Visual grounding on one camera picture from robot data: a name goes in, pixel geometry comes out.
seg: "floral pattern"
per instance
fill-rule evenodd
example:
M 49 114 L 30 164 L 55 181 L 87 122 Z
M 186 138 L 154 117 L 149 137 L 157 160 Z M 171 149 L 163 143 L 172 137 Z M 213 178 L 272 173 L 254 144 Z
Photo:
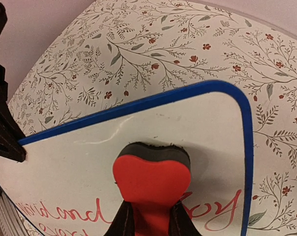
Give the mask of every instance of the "floral pattern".
M 203 80 L 233 83 L 253 111 L 248 235 L 297 236 L 297 41 L 224 9 L 100 0 L 41 56 L 9 108 L 26 135 Z

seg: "blue frame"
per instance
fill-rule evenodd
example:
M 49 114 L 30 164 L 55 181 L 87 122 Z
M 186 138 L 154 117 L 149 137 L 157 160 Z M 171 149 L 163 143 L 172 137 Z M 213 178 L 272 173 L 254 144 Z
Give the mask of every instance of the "blue frame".
M 197 84 L 189 85 L 175 90 L 163 92 L 163 93 L 156 94 L 143 99 L 139 99 L 130 103 L 126 103 L 124 105 L 114 107 L 105 111 L 101 111 L 101 112 L 89 115 L 87 117 L 74 120 L 67 124 L 63 124 L 61 126 L 57 126 L 57 127 L 45 130 L 43 132 L 26 137 L 20 140 L 19 143 L 21 145 L 31 144 L 43 139 L 64 134 L 64 133 L 77 130 L 80 128 L 84 128 L 93 124 L 101 123 L 111 119 L 130 115 L 135 112 L 144 111 L 150 108 L 158 107 L 161 105 L 180 101 L 186 98 L 202 95 L 209 92 L 222 92 L 222 93 L 228 94 L 238 103 L 241 110 L 243 138 L 244 138 L 244 151 L 245 151 L 245 190 L 244 190 L 242 227 L 241 227 L 240 236 L 246 236 L 248 221 L 249 221 L 250 205 L 251 205 L 252 185 L 253 185 L 252 116 L 251 116 L 250 104 L 247 97 L 240 89 L 238 89 L 232 84 L 229 84 L 224 81 L 213 80 L 213 81 L 200 82 Z

